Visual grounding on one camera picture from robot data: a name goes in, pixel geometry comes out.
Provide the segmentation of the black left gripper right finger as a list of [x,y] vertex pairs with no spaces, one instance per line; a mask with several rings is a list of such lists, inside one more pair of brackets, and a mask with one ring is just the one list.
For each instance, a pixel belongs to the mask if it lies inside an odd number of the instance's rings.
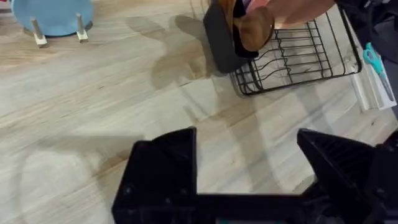
[[345,223],[397,223],[397,133],[372,146],[300,129],[297,144]]

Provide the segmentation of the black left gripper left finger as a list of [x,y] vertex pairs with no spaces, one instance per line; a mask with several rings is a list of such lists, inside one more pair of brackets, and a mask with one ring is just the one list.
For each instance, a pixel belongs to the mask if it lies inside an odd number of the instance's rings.
[[194,127],[137,141],[111,207],[114,222],[193,223],[196,148]]

